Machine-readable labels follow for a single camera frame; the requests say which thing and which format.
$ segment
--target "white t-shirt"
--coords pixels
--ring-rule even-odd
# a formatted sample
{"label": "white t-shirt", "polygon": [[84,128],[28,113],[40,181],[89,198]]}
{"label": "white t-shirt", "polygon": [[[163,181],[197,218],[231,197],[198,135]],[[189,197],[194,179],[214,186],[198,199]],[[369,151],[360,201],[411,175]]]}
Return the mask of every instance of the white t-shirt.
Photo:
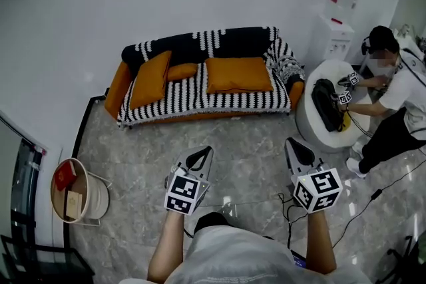
{"label": "white t-shirt", "polygon": [[[411,55],[401,51],[401,58],[409,60]],[[415,72],[426,84],[426,76]],[[426,88],[406,68],[398,71],[392,78],[387,92],[379,99],[382,106],[388,109],[399,110],[407,108],[404,122],[409,132],[426,128]],[[426,140],[426,130],[412,134],[418,140]]]}
{"label": "white t-shirt", "polygon": [[[120,284],[151,283],[127,279]],[[294,265],[290,250],[277,241],[229,226],[205,227],[196,233],[185,261],[166,284],[361,284],[370,280],[348,263],[329,275]]]}

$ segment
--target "round white table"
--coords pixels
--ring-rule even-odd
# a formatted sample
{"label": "round white table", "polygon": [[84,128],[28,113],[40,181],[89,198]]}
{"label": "round white table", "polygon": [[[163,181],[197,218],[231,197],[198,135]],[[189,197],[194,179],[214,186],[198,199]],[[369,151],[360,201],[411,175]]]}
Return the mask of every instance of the round white table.
{"label": "round white table", "polygon": [[[296,124],[302,137],[322,152],[339,152],[343,148],[353,146],[363,135],[363,132],[353,122],[344,132],[329,132],[312,100],[312,90],[317,80],[321,78],[330,80],[335,91],[342,93],[345,88],[338,85],[337,82],[352,72],[352,66],[347,62],[326,60],[312,71],[306,80],[305,92],[296,109]],[[351,95],[352,102],[371,104],[366,88],[357,88]],[[364,130],[369,130],[370,116],[354,112],[351,112],[351,116],[359,122]]]}

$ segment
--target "sofa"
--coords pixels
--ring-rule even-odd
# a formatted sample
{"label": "sofa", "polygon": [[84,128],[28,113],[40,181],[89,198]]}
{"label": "sofa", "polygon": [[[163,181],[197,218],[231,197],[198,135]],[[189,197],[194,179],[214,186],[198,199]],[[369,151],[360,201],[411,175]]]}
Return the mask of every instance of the sofa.
{"label": "sofa", "polygon": [[[162,98],[132,107],[135,92],[140,91],[137,82],[142,82],[138,80],[140,70],[165,51],[170,53],[168,70],[195,65],[196,73],[184,79],[164,81]],[[105,109],[120,127],[289,112],[296,107],[304,89],[303,69],[291,48],[279,37],[276,27],[222,29],[166,37],[127,46],[121,57],[105,100]],[[212,80],[208,72],[209,62],[253,57],[263,59],[259,72],[267,72],[272,86],[270,91],[208,93]]]}

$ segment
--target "grey tile floor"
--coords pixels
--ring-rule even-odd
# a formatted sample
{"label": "grey tile floor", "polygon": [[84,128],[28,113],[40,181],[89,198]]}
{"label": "grey tile floor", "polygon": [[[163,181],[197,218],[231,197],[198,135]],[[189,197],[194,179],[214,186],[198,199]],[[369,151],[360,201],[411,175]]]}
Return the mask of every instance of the grey tile floor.
{"label": "grey tile floor", "polygon": [[[235,226],[286,244],[287,223],[277,193],[289,198],[284,141],[295,135],[294,116],[282,114],[150,124],[122,131],[103,104],[96,104],[79,159],[91,172],[113,182],[110,206],[100,227],[72,225],[71,245],[95,271],[95,283],[146,278],[166,214],[162,207],[164,178],[182,150],[200,145],[214,149],[209,177],[213,186],[201,206],[186,218],[187,230],[194,231],[200,216],[223,212]],[[327,155],[344,186],[338,203],[327,210],[333,242],[377,188],[391,184],[426,159],[418,150],[406,152],[380,164],[361,180],[345,167],[348,156],[349,150]],[[426,228],[424,183],[426,163],[372,202],[335,247],[338,263],[360,266],[373,282],[389,271],[394,259],[386,255],[387,249],[402,251],[406,235],[420,235]],[[301,215],[302,208],[290,211],[292,220]],[[306,254],[306,227],[304,218],[292,228],[291,248],[301,255]],[[185,236],[184,248],[189,245]]]}

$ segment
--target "person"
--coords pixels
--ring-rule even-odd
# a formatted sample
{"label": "person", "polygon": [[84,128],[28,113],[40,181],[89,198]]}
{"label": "person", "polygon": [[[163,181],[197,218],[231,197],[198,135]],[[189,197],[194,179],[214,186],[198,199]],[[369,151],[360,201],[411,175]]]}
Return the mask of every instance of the person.
{"label": "person", "polygon": [[380,162],[426,144],[425,65],[413,53],[400,50],[387,27],[375,27],[368,38],[371,57],[377,59],[381,67],[395,67],[393,78],[382,75],[361,80],[356,86],[389,87],[373,104],[349,103],[339,105],[339,109],[370,116],[379,116],[388,110],[397,112],[380,123],[366,145],[359,141],[353,145],[361,161],[348,158],[346,165],[360,178]]}
{"label": "person", "polygon": [[184,215],[169,211],[147,281],[121,283],[370,283],[351,263],[337,268],[324,211],[308,215],[307,269],[281,243],[232,227],[217,212],[198,220],[185,260],[183,241]]}

